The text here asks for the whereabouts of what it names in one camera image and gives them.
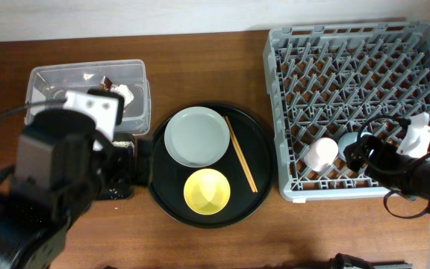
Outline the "gold snack wrapper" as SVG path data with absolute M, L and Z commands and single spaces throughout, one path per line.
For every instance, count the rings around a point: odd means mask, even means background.
M 113 85 L 113 82 L 107 76 L 103 76 L 99 84 L 99 89 L 106 92 L 110 92 L 112 85 Z

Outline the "yellow bowl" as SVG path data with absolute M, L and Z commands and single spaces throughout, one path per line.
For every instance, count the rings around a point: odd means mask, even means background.
M 201 215 L 212 215 L 222 211 L 228 204 L 231 186 L 221 172 L 205 168 L 188 177 L 183 195 L 192 211 Z

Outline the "white tissue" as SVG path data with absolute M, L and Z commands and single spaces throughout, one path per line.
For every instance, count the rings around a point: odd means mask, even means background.
M 125 84 L 113 85 L 110 88 L 111 92 L 117 93 L 124 98 L 124 107 L 126 108 L 133 100 L 134 94 Z

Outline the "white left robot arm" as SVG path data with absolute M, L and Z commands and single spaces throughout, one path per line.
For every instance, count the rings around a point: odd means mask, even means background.
M 49 268 L 95 201 L 148 185 L 152 147 L 130 134 L 111 142 L 81 112 L 37 114 L 19 136 L 16 163 L 0 170 L 0 268 Z

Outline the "light blue cup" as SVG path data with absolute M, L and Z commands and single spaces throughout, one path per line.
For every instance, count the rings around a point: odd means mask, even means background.
M 338 152 L 342 159 L 345 159 L 344 150 L 347 146 L 356 143 L 358 138 L 357 132 L 348 132 L 342 135 L 338 141 Z

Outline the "pink cup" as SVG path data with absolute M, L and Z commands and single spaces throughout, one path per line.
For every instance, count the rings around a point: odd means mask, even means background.
M 337 154 L 337 143 L 331 138 L 322 137 L 309 146 L 303 161 L 313 171 L 320 172 L 334 162 Z

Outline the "grey ceramic plate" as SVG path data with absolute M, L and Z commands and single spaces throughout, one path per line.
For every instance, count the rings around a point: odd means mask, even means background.
M 172 116 L 164 131 L 169 155 L 186 167 L 207 167 L 224 156 L 230 144 L 228 125 L 213 109 L 193 106 Z

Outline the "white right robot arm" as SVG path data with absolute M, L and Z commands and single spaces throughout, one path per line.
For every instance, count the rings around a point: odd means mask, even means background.
M 376 136 L 362 134 L 371 122 L 381 119 L 398 123 L 408 131 L 406 137 L 409 137 L 413 128 L 423 123 L 429 124 L 430 116 L 422 113 L 409 118 L 388 115 L 369 118 L 360 127 L 356 141 L 346 146 L 343 151 L 347 167 L 354 172 L 366 167 L 364 173 L 389 190 L 383 198 L 385 208 L 388 208 L 389 197 L 397 194 L 407 200 L 419 197 L 428 201 L 421 212 L 410 216 L 411 219 L 430 214 L 430 139 L 427 141 L 427 153 L 414 158 L 408 155 L 405 143 L 394 146 Z

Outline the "food scraps pile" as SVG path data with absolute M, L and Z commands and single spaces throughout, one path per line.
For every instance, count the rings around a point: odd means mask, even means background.
M 113 145 L 116 147 L 121 147 L 121 148 L 134 149 L 134 143 L 132 141 L 129 141 L 129 140 L 114 141 Z

